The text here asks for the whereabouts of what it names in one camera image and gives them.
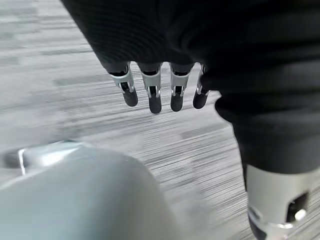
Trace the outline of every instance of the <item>black fabric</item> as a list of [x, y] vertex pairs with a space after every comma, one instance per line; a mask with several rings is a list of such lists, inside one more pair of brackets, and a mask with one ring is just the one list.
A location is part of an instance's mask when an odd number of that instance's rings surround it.
[[320, 0], [63, 0], [101, 62], [205, 64], [244, 163], [320, 164]]

